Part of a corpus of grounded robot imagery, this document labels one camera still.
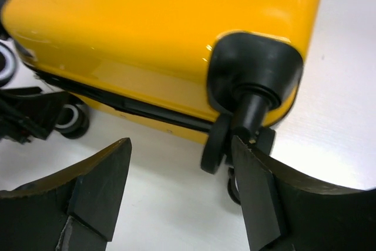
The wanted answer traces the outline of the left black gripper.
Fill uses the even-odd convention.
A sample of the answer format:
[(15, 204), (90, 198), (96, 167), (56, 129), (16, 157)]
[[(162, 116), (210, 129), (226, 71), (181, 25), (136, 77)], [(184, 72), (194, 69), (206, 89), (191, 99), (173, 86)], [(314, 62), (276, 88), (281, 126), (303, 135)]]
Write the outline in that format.
[(1, 89), (1, 139), (20, 144), (47, 139), (69, 96), (65, 91), (44, 93), (38, 86)]

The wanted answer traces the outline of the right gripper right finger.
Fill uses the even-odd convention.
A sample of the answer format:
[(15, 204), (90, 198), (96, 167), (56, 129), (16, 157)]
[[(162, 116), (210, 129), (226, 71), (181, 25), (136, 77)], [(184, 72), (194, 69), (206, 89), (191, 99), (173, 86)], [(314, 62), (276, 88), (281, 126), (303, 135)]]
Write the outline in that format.
[(231, 142), (251, 250), (374, 250), (375, 190), (301, 173), (234, 137)]

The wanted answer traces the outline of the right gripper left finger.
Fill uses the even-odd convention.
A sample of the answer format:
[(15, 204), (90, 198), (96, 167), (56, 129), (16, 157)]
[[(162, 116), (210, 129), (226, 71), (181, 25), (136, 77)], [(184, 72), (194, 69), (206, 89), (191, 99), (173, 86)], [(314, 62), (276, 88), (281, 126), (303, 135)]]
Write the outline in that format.
[(1, 191), (1, 250), (105, 250), (129, 171), (129, 138), (91, 157)]

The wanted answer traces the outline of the yellow cartoon suitcase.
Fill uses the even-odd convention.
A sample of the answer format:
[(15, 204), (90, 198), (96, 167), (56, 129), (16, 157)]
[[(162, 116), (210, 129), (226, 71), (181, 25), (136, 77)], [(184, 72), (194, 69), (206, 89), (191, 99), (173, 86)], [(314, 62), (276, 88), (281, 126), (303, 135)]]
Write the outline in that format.
[(297, 96), (320, 0), (1, 0), (1, 28), (43, 81), (205, 145), (270, 153)]

